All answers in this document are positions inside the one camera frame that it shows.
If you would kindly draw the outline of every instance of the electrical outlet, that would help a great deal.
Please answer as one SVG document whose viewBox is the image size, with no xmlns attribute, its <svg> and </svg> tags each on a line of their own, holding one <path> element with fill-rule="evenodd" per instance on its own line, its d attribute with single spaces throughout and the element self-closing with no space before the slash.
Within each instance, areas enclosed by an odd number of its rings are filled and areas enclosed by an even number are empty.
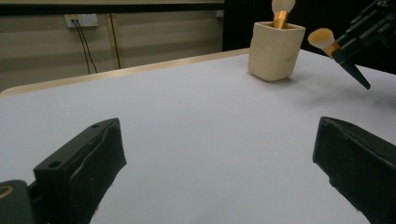
<svg viewBox="0 0 396 224">
<path fill-rule="evenodd" d="M 78 21 L 81 27 L 95 27 L 99 25 L 96 14 L 66 14 L 64 15 L 64 19 L 68 28 L 76 28 L 73 21 Z"/>
<path fill-rule="evenodd" d="M 64 15 L 64 19 L 66 20 L 66 25 L 69 28 L 75 28 L 76 25 L 72 21 L 78 21 L 81 24 L 81 17 L 79 14 L 66 14 Z"/>
</svg>

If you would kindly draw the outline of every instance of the white table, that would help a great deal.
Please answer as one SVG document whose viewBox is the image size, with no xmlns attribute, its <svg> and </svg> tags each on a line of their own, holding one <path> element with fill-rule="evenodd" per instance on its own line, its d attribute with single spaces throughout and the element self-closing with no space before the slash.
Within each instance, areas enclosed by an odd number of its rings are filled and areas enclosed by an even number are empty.
<svg viewBox="0 0 396 224">
<path fill-rule="evenodd" d="M 0 98 L 0 180 L 97 121 L 120 118 L 128 165 L 92 223 L 362 224 L 313 162 L 321 116 L 396 144 L 396 77 L 301 51 L 290 80 L 247 73 L 246 54 Z"/>
</svg>

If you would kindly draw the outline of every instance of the black cable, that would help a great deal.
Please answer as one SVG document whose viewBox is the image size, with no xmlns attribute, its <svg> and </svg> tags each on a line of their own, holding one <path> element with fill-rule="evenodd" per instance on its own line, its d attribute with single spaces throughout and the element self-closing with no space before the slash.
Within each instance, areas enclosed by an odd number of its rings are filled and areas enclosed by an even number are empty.
<svg viewBox="0 0 396 224">
<path fill-rule="evenodd" d="M 85 45 L 87 46 L 87 50 L 88 50 L 88 55 L 90 56 L 91 63 L 93 65 L 93 68 L 95 69 L 95 73 L 98 73 L 98 71 L 96 70 L 95 63 L 93 62 L 93 59 L 92 59 L 92 56 L 91 56 L 90 48 L 88 47 L 87 39 L 85 38 L 84 32 L 82 32 L 81 26 L 79 25 L 79 21 L 77 21 L 77 25 L 78 25 L 79 30 L 81 31 L 82 37 L 84 38 Z"/>
<path fill-rule="evenodd" d="M 77 26 L 76 21 L 75 21 L 75 20 L 72 20 L 72 22 L 75 24 L 75 26 L 76 26 L 76 28 L 77 28 L 79 40 L 81 40 L 81 45 L 82 45 L 82 47 L 84 48 L 85 62 L 87 63 L 88 74 L 90 74 L 90 73 L 91 73 L 91 70 L 90 70 L 90 65 L 88 64 L 87 51 L 85 50 L 84 42 L 82 41 L 82 37 L 81 37 L 81 34 L 79 33 L 79 29 L 78 29 L 78 26 Z"/>
</svg>

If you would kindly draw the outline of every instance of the beige wall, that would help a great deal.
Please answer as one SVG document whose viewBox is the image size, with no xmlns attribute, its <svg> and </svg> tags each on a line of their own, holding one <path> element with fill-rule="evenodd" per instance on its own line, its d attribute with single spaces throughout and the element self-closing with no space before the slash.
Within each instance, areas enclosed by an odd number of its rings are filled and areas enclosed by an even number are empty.
<svg viewBox="0 0 396 224">
<path fill-rule="evenodd" d="M 123 67 L 221 51 L 215 11 L 118 14 Z M 98 72 L 116 69 L 106 16 L 85 28 Z M 83 49 L 64 16 L 0 17 L 0 91 L 41 81 L 87 75 Z"/>
<path fill-rule="evenodd" d="M 220 52 L 222 20 L 214 11 L 117 15 L 124 67 Z"/>
</svg>

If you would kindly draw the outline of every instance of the ceramic cup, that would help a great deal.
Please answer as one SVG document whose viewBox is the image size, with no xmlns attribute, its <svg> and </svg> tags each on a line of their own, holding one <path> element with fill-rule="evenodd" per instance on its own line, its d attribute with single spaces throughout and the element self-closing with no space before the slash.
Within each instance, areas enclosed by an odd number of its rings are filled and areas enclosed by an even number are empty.
<svg viewBox="0 0 396 224">
<path fill-rule="evenodd" d="M 290 77 L 304 39 L 303 26 L 288 24 L 287 29 L 272 27 L 272 21 L 254 23 L 247 70 L 264 81 Z"/>
</svg>

